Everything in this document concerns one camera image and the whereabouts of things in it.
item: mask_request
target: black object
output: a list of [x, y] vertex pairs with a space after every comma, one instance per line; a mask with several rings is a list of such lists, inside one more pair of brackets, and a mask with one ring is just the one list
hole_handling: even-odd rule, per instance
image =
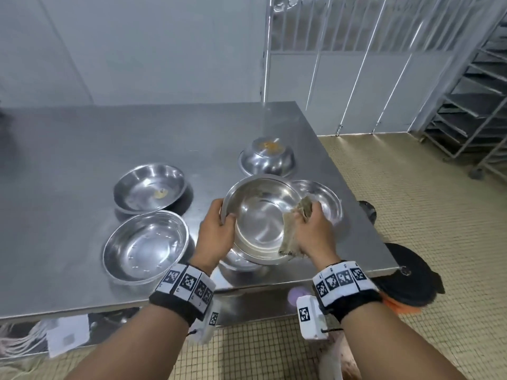
[[382, 292], [402, 304], [416, 307], [427, 306], [437, 293], [445, 293], [440, 275], [417, 253], [399, 244], [385, 245], [401, 269], [390, 276], [372, 278]]
[[377, 220], [377, 210], [375, 210], [375, 207], [364, 200], [360, 200], [358, 203], [366, 213], [366, 216], [368, 216], [368, 219], [371, 221], [371, 223], [375, 225], [375, 221]]

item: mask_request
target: tiled floor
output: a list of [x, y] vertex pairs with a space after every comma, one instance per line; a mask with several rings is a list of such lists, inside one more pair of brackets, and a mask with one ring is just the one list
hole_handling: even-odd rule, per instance
[[[468, 378], [506, 379], [507, 185], [469, 179], [407, 134], [321, 140], [356, 197], [375, 205], [383, 238], [419, 253], [444, 281], [445, 295], [403, 320]], [[185, 346], [171, 378], [317, 378], [322, 348], [302, 340], [295, 318], [236, 326], [207, 346]], [[63, 378], [87, 352], [19, 378]]]

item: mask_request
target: white paper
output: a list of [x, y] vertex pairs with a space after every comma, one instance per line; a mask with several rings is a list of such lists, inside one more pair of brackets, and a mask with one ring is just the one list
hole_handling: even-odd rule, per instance
[[77, 348], [90, 339], [88, 315], [60, 317], [57, 324], [46, 333], [50, 358]]

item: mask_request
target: wrist strap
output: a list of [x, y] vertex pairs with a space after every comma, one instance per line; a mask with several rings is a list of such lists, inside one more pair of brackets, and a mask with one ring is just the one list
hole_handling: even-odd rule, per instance
[[325, 311], [339, 322], [352, 310], [371, 301], [382, 301], [378, 289], [356, 262], [329, 265], [313, 278], [317, 297]]
[[203, 320], [215, 283], [203, 271], [187, 264], [174, 264], [164, 276], [149, 302], [180, 315], [189, 326]]

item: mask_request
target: rack wheel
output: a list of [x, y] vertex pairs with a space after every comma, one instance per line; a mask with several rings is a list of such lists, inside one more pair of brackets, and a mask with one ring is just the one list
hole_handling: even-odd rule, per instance
[[484, 170], [481, 168], [474, 168], [470, 172], [468, 172], [468, 177], [472, 180], [483, 180], [484, 179]]

